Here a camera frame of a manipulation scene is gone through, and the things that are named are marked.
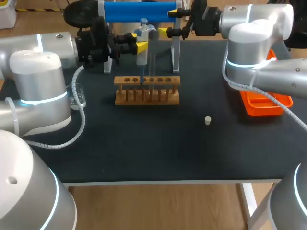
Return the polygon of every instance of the floor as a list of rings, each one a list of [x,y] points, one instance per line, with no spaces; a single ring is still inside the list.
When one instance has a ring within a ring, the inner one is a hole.
[[[58,0],[62,7],[66,0]],[[265,3],[265,0],[208,0],[222,9],[226,4]],[[55,0],[19,0],[18,8],[56,8]],[[19,12],[12,29],[0,37],[70,31],[60,13]],[[216,37],[189,39],[216,40]],[[292,50],[292,57],[306,57]],[[271,184],[253,184],[259,203]],[[78,209],[77,230],[245,230],[246,218],[236,184],[135,185],[71,187]],[[262,228],[271,229],[269,224]]]

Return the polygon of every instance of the orange tray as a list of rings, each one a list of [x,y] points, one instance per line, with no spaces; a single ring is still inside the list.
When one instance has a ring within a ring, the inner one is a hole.
[[[270,50],[267,59],[275,58],[276,55],[273,50]],[[283,109],[277,104],[272,102],[266,96],[249,92],[240,91],[245,109],[250,116],[280,116],[283,114]],[[293,101],[290,96],[281,95],[277,93],[269,93],[275,97],[278,101],[284,104],[287,108],[292,107]]]

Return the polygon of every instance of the black table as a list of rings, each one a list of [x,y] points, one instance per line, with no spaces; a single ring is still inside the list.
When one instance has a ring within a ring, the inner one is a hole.
[[[111,75],[84,72],[87,106],[81,137],[60,150],[34,147],[64,183],[215,181],[281,179],[307,158],[306,133],[288,115],[250,117],[240,95],[225,84],[221,66],[224,41],[181,43],[179,106],[115,106],[114,76],[139,74],[135,57],[123,55]],[[156,76],[171,74],[170,43],[154,45]],[[278,59],[289,58],[283,44],[274,46]],[[72,72],[66,73],[69,83]],[[6,81],[0,100],[18,99]],[[307,117],[307,101],[293,98],[293,112]],[[209,126],[205,116],[211,116]],[[46,144],[72,138],[80,126],[72,113],[64,129],[25,137]]]

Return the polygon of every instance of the blue cylinder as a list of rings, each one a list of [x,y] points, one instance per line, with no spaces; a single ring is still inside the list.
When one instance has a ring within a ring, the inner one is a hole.
[[[107,23],[138,23],[146,18],[151,23],[174,23],[168,11],[176,9],[176,2],[105,2]]]

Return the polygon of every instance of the white spiral cable wrap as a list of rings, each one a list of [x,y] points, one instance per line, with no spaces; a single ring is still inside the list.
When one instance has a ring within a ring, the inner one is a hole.
[[[275,104],[277,104],[279,107],[281,107],[287,114],[289,114],[305,131],[307,131],[307,125],[301,120],[299,119],[290,109],[288,109],[284,104],[282,104],[280,101],[278,101],[275,97],[269,95],[267,92],[258,89],[256,87],[252,87],[249,85],[243,85],[243,84],[238,84],[235,83],[233,81],[231,81],[227,75],[226,75],[226,62],[227,62],[227,56],[228,56],[228,43],[226,46],[226,51],[225,51],[225,56],[224,56],[224,60],[223,60],[223,65],[222,65],[222,74],[224,79],[228,82],[228,84],[239,87],[241,89],[244,90],[249,90],[249,91],[255,91],[257,93],[260,93],[264,96],[266,96],[267,98],[269,98],[271,101],[273,101]]]
[[[61,149],[61,148],[64,148],[64,147],[72,144],[81,135],[81,133],[84,130],[84,126],[85,126],[85,113],[84,113],[84,110],[83,110],[82,105],[80,103],[80,100],[78,98],[78,94],[77,94],[77,90],[76,90],[76,81],[77,81],[79,74],[82,72],[82,70],[84,70],[84,67],[80,66],[76,70],[76,72],[74,73],[72,81],[71,81],[72,94],[73,94],[73,97],[74,97],[78,107],[79,107],[79,111],[80,111],[80,114],[81,114],[81,126],[80,126],[78,133],[71,140],[69,140],[66,143],[61,144],[61,145],[47,145],[47,144],[42,144],[42,143],[30,141],[30,140],[25,140],[25,142],[28,145],[33,145],[33,146],[37,146],[37,147],[44,148],[44,149],[56,150],[56,149]]]

